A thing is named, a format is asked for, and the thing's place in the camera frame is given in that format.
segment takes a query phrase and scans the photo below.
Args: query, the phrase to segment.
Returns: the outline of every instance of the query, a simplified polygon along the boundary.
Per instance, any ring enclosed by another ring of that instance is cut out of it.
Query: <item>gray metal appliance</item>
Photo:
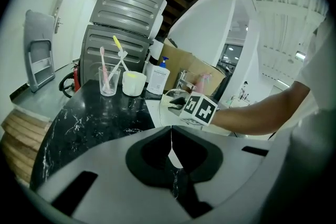
[[[118,63],[119,50],[113,35],[128,52],[124,60],[128,68],[142,72],[148,48],[162,23],[165,5],[165,0],[98,0],[90,19],[94,25],[88,25],[82,43],[80,84],[98,79],[101,46],[105,49],[105,63]]]

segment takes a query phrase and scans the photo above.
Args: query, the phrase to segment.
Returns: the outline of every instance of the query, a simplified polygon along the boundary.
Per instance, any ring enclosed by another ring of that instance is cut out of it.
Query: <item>wooden pallet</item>
[[[29,184],[38,149],[51,122],[13,110],[2,123],[5,134],[0,142],[7,163],[14,174]]]

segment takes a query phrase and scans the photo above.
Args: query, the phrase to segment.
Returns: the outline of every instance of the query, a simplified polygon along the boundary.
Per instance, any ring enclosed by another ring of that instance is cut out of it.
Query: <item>door handle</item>
[[[57,34],[57,32],[58,32],[59,25],[63,24],[63,23],[60,22],[60,20],[61,20],[61,17],[58,17],[57,21],[56,21],[56,26],[55,26],[55,34]]]

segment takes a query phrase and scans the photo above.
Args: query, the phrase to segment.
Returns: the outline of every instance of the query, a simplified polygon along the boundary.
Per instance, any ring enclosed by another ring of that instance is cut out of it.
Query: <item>white cup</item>
[[[135,71],[125,71],[122,75],[122,92],[128,96],[139,96],[146,83],[146,76]]]

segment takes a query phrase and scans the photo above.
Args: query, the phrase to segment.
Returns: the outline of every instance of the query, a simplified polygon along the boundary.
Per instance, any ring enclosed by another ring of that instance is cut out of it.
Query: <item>soap dispenser bottle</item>
[[[163,56],[163,61],[159,66],[154,66],[148,82],[147,90],[154,94],[163,94],[164,86],[167,82],[170,71],[166,69],[167,57]]]

